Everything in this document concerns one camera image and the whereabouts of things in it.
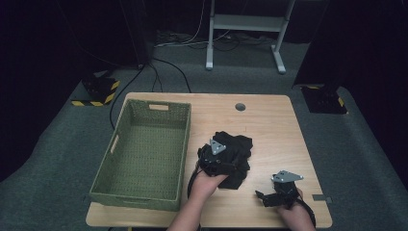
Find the gray carpet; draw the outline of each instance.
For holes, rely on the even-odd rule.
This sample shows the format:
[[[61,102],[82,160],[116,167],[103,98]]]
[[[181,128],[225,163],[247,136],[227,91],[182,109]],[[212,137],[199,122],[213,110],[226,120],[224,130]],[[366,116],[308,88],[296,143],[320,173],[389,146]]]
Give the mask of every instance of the gray carpet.
[[[233,44],[216,43],[228,49]],[[345,89],[339,95],[347,115],[310,114],[293,80],[308,44],[284,43],[287,74],[277,73],[267,44],[215,50],[214,69],[205,69],[205,49],[156,48],[155,58],[180,67],[192,92],[286,94],[293,102],[301,131],[328,204],[333,226],[327,230],[408,230],[408,193]],[[153,61],[164,92],[188,92],[173,66]],[[137,73],[119,69],[118,90]],[[152,91],[155,72],[147,66],[117,98],[117,119],[130,91]],[[161,91],[156,83],[154,91]],[[80,97],[79,88],[71,98]],[[110,141],[110,108],[73,107],[67,99],[38,140],[27,163],[0,183],[0,230],[108,230],[87,226],[88,192]]]

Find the wooden table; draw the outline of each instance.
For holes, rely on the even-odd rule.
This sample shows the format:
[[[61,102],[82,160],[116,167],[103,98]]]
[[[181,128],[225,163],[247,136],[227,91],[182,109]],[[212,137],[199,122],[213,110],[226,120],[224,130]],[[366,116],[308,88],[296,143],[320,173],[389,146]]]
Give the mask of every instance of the wooden table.
[[[272,174],[284,169],[304,176],[296,181],[306,203],[314,210],[317,227],[330,227],[332,219],[319,180],[302,137],[289,97],[285,95],[207,93],[129,93],[126,98],[191,103],[191,131],[186,159],[182,203],[197,161],[197,150],[218,131],[243,135],[253,141],[251,170],[238,190],[217,190],[206,204],[202,227],[284,227],[275,208],[265,208],[255,191],[275,193]],[[245,105],[238,111],[236,104]],[[175,212],[103,206],[91,202],[90,226],[168,227]]]

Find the black cable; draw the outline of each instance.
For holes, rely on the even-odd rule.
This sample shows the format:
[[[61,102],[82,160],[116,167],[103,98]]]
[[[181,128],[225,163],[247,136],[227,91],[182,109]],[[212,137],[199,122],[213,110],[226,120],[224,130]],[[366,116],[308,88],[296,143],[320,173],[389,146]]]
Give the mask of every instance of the black cable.
[[[65,15],[65,13],[64,13],[64,10],[63,10],[63,7],[62,7],[61,4],[60,4],[60,1],[59,1],[59,0],[55,0],[55,1],[56,1],[57,5],[58,5],[58,8],[59,8],[60,12],[61,12],[61,15],[62,15],[63,18],[64,18],[64,21],[65,21],[66,25],[68,26],[69,31],[71,32],[71,35],[73,36],[73,38],[74,38],[74,40],[75,40],[75,43],[77,44],[77,46],[78,46],[78,48],[79,48],[80,50],[82,50],[84,53],[88,54],[89,56],[91,56],[91,57],[93,57],[93,58],[95,58],[95,59],[97,59],[97,60],[99,60],[99,61],[102,61],[102,62],[104,62],[104,63],[107,63],[107,64],[111,64],[111,65],[115,65],[115,66],[119,66],[119,67],[125,67],[125,68],[127,68],[127,67],[134,67],[134,66],[129,66],[129,65],[116,64],[116,63],[113,63],[113,62],[111,62],[111,61],[104,60],[104,59],[102,59],[102,58],[100,58],[100,57],[98,57],[98,56],[96,56],[96,55],[93,55],[91,52],[89,52],[87,49],[85,49],[85,48],[81,45],[81,43],[79,42],[77,36],[75,35],[74,29],[72,28],[71,24],[69,23],[69,20],[68,20],[68,18],[66,17],[66,15]]]
[[[214,45],[214,49],[215,49],[215,50],[218,50],[218,51],[222,51],[222,52],[232,51],[232,50],[236,49],[236,48],[241,44],[241,41],[240,41],[240,39],[237,38],[236,36],[234,36],[234,37],[236,38],[235,41],[236,41],[237,43],[236,43],[232,48],[223,50],[223,49],[217,48],[217,47]]]
[[[268,39],[266,37],[264,37],[262,40],[260,40],[259,38],[253,38],[251,36],[246,36],[246,37],[239,37],[237,35],[236,38],[238,38],[241,42],[242,45],[262,45],[262,44],[266,44],[266,43],[272,43],[273,39]]]
[[[306,210],[306,212],[309,214],[310,220],[313,223],[313,226],[315,226],[316,228],[316,217],[315,217],[315,213],[313,212],[312,208],[310,208],[309,205],[303,201],[303,198],[302,199],[297,198],[295,201],[299,203],[299,205],[301,205]]]
[[[140,69],[139,72],[135,75],[135,77],[133,77],[133,79],[116,95],[115,100],[114,100],[114,102],[112,103],[111,110],[110,110],[110,112],[109,112],[109,120],[110,120],[110,122],[111,122],[111,125],[112,125],[112,128],[113,128],[113,129],[115,129],[115,126],[114,126],[114,122],[112,121],[112,110],[114,109],[114,105],[115,105],[116,100],[117,100],[118,97],[123,93],[123,91],[124,91],[127,87],[129,87],[129,85],[130,85],[133,81],[135,81],[136,78],[138,78],[138,76],[141,74],[141,72],[142,72],[143,70],[144,70],[144,65],[141,67],[141,69]]]
[[[156,73],[156,78],[154,79],[154,83],[153,83],[153,86],[152,86],[152,92],[154,92],[154,87],[156,86],[156,82],[158,82],[158,81],[159,81],[159,84],[160,84],[160,90],[163,92],[163,85],[162,85],[162,81],[160,80],[160,77],[159,77],[159,72],[157,71],[156,67],[152,63],[150,63],[148,65],[150,67],[152,67],[152,69]]]
[[[200,32],[200,29],[201,29],[201,24],[202,24],[202,20],[203,20],[204,9],[205,9],[205,1],[206,1],[206,0],[203,0],[203,3],[202,3],[201,15],[200,15],[200,22],[199,22],[199,24],[198,24],[198,28],[197,28],[197,31],[195,32],[195,35],[194,35],[194,36],[192,36],[191,38],[189,38],[189,39],[187,39],[187,40],[184,40],[184,41],[178,41],[178,42],[175,42],[175,43],[157,44],[156,46],[157,46],[157,47],[160,47],[160,46],[168,46],[168,45],[172,45],[172,44],[188,44],[189,42],[194,41],[195,38],[197,37],[198,33]]]
[[[221,43],[230,44],[234,43],[235,41],[239,41],[240,39],[235,34],[229,34],[228,37],[223,37],[219,40]]]
[[[187,88],[189,89],[189,93],[191,93],[191,88],[190,88],[190,85],[189,85],[189,81],[187,80],[187,76],[186,76],[186,74],[183,72],[183,70],[181,70],[181,69],[180,69],[179,67],[177,67],[175,64],[169,63],[169,62],[167,62],[167,61],[160,60],[160,59],[157,59],[157,58],[152,58],[152,59],[155,60],[155,61],[159,61],[159,62],[162,62],[162,63],[165,63],[165,64],[172,65],[172,66],[174,66],[176,69],[178,69],[178,70],[183,74],[184,80],[186,81]]]
[[[194,49],[194,50],[204,50],[207,49],[207,43],[203,43],[204,46],[202,47],[195,47],[194,45],[189,45],[189,48]]]
[[[193,36],[186,36],[185,38],[181,38],[179,35],[174,35],[174,36],[176,36],[177,38],[176,41],[178,43],[186,43],[188,41],[191,41],[191,42],[195,41],[195,38]]]

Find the dark background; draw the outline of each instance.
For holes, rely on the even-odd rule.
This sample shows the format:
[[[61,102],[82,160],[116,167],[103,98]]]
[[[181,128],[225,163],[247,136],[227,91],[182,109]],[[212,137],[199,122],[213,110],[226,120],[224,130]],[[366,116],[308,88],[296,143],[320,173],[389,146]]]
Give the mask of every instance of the dark background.
[[[146,2],[153,29],[195,34],[202,1]],[[245,3],[217,1],[217,10],[280,14],[287,2]],[[207,0],[201,38],[208,35],[209,7]],[[83,78],[101,70],[138,66],[140,60],[132,52],[132,33],[116,1],[6,0],[0,11],[3,180],[30,157],[42,131]],[[294,84],[327,84],[346,69],[342,86],[353,95],[405,186],[407,25],[406,4],[400,0],[299,0],[285,36],[287,42],[311,42]]]

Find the woven plastic basket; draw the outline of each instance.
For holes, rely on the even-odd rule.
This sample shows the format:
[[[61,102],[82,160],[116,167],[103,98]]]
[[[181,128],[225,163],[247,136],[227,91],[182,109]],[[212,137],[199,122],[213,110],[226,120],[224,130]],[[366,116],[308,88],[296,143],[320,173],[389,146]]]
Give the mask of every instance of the woven plastic basket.
[[[128,99],[90,189],[103,205],[178,211],[191,105]]]

